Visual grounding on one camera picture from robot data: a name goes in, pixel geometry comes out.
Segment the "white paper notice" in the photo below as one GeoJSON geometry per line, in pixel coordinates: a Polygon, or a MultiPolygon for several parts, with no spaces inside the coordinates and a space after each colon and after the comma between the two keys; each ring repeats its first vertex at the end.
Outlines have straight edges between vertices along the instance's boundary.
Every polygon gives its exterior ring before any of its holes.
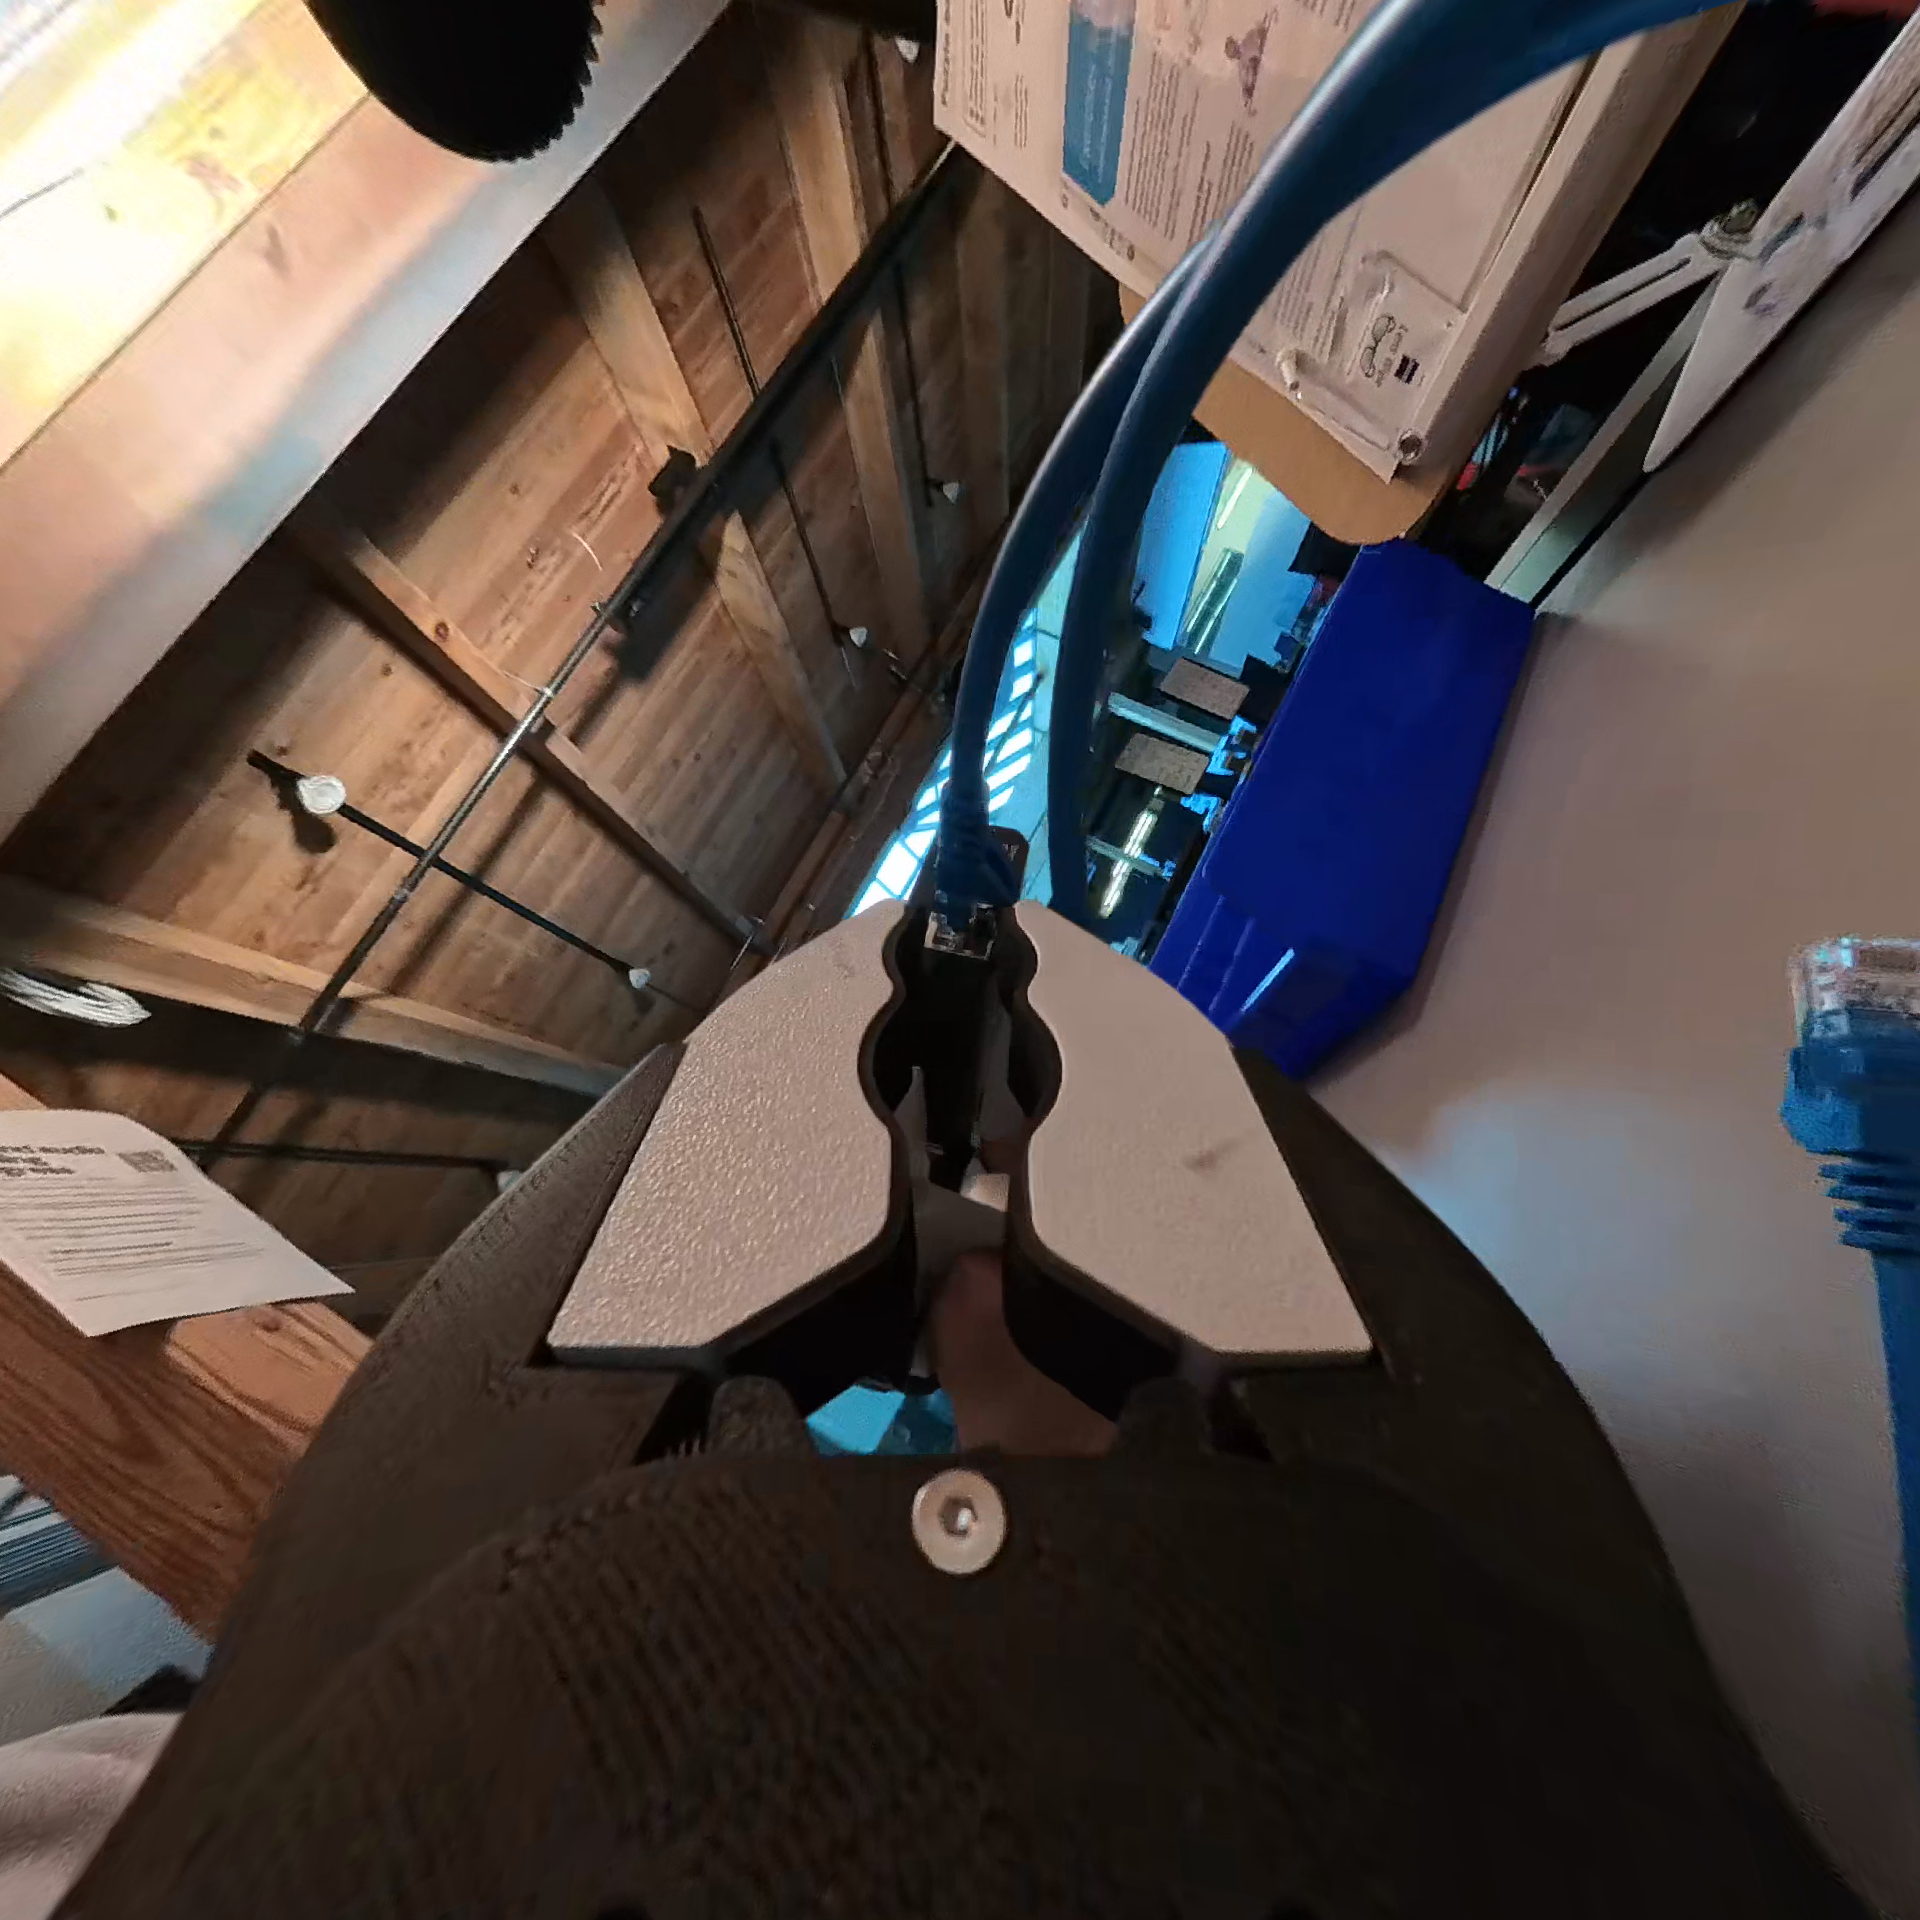
{"type": "Polygon", "coordinates": [[[3,1264],[85,1337],[352,1293],[178,1146],[99,1110],[3,1114],[3,1264]]]}

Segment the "black ceiling light rail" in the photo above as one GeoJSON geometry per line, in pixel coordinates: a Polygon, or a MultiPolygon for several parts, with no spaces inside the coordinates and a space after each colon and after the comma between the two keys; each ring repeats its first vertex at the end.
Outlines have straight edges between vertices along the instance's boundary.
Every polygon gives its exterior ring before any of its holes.
{"type": "Polygon", "coordinates": [[[274,529],[5,833],[5,876],[127,913],[125,1044],[29,1041],[235,1181],[272,1162],[493,1168],[676,1037],[778,913],[896,701],[843,418],[854,310],[805,278],[778,128],[670,237],[637,154],[571,205],[659,242],[666,356],[724,436],[670,501],[533,234],[349,442],[328,568],[274,529]]]}

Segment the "blue storage bin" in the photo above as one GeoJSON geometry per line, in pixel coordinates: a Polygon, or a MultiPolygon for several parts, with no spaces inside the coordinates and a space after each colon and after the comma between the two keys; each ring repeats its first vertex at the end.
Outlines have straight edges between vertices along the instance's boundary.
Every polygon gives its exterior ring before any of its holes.
{"type": "Polygon", "coordinates": [[[1424,970],[1533,608],[1365,546],[1149,960],[1236,1049],[1306,1081],[1424,970]]]}

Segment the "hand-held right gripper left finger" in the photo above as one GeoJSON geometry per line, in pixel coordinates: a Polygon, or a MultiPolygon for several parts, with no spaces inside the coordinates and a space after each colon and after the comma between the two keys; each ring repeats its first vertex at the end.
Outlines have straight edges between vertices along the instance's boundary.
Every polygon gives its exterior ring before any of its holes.
{"type": "Polygon", "coordinates": [[[893,1251],[872,1036],[902,996],[902,926],[878,904],[695,1028],[547,1332],[555,1361],[712,1369],[893,1251]]]}

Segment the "grey desk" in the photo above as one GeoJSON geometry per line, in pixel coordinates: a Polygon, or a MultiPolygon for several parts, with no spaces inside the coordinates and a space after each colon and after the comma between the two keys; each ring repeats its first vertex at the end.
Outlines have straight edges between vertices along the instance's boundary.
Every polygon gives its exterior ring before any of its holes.
{"type": "Polygon", "coordinates": [[[1916,1915],[1914,1315],[1781,1117],[1916,944],[1916,257],[1562,584],[1410,1014],[1238,1056],[1379,1345],[1221,1392],[1259,1910],[1916,1915]]]}

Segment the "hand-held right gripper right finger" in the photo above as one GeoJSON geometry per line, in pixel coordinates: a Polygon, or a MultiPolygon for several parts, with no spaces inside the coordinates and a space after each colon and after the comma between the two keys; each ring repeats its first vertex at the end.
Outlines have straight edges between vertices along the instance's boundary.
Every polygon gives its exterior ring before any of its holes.
{"type": "Polygon", "coordinates": [[[1363,1365],[1374,1337],[1232,1046],[1052,907],[1000,922],[1006,1316],[1044,1373],[1363,1365]]]}

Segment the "lens wipe packet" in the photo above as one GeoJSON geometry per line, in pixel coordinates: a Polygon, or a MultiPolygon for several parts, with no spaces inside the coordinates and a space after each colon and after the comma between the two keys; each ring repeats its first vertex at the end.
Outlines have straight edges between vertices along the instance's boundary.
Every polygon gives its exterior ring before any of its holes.
{"type": "Polygon", "coordinates": [[[1342,313],[1342,377],[1402,413],[1429,393],[1468,320],[1460,302],[1381,250],[1360,257],[1342,313]]]}

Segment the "wooden post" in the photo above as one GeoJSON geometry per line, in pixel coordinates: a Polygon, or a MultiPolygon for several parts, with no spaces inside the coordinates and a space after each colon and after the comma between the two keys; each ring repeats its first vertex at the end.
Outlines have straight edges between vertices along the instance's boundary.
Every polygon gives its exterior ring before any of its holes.
{"type": "Polygon", "coordinates": [[[3,1465],[212,1637],[370,1342],[323,1302],[90,1337],[3,1273],[3,1465]]]}

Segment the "printed instruction sheet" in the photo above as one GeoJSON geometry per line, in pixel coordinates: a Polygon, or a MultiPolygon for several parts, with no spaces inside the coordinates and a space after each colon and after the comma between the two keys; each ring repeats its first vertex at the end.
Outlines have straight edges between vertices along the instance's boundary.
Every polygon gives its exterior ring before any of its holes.
{"type": "MultiPolygon", "coordinates": [[[[1371,4],[939,4],[934,123],[1141,296],[1242,200],[1371,4]]],[[[1238,339],[1236,358],[1374,472],[1412,459],[1407,413],[1339,372],[1360,257],[1388,252],[1468,310],[1538,155],[1527,94],[1438,141],[1330,219],[1238,339]]]]}

